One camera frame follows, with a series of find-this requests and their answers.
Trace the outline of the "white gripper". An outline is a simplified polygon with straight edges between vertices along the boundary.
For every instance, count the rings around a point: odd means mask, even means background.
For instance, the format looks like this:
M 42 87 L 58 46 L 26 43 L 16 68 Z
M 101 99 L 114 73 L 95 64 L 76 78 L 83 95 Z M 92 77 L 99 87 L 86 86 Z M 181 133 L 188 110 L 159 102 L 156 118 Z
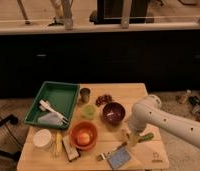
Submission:
M 144 131 L 143 127 L 129 127 L 130 132 L 125 129 L 121 130 L 122 140 L 130 147 L 135 147 L 139 141 L 140 134 Z

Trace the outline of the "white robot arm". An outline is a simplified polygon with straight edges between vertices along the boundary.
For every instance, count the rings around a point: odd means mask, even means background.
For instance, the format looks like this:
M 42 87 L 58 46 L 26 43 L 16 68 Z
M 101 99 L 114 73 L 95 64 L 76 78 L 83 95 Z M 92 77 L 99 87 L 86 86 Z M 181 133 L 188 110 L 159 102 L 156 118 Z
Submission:
M 157 126 L 200 149 L 200 122 L 169 114 L 161 109 L 162 102 L 156 95 L 148 95 L 133 104 L 128 118 L 128 129 L 122 130 L 127 143 L 135 146 L 148 124 Z

